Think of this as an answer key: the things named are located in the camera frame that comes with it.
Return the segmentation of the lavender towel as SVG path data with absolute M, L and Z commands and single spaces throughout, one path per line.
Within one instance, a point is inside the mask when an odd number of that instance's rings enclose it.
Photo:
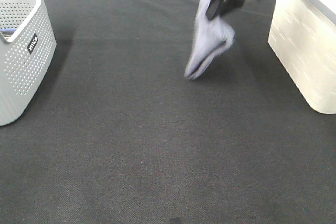
M 221 17 L 212 20 L 206 17 L 211 0 L 199 0 L 195 20 L 192 51 L 184 71 L 184 77 L 195 80 L 200 77 L 213 59 L 234 42 L 235 31 Z

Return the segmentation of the white perforated storage basket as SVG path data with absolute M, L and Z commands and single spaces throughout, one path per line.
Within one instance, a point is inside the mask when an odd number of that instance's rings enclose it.
M 276 0 L 268 43 L 309 106 L 335 113 L 335 0 Z

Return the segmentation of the grey perforated laundry basket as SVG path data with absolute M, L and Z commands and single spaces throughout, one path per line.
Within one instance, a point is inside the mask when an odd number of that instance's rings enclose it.
M 17 120 L 41 84 L 56 49 L 44 0 L 1 0 L 1 125 Z

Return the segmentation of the blue cloth inside basket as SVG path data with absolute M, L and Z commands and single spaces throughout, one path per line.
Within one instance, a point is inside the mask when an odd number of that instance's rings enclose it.
M 1 28 L 0 32 L 4 36 L 11 36 L 16 31 L 16 28 Z

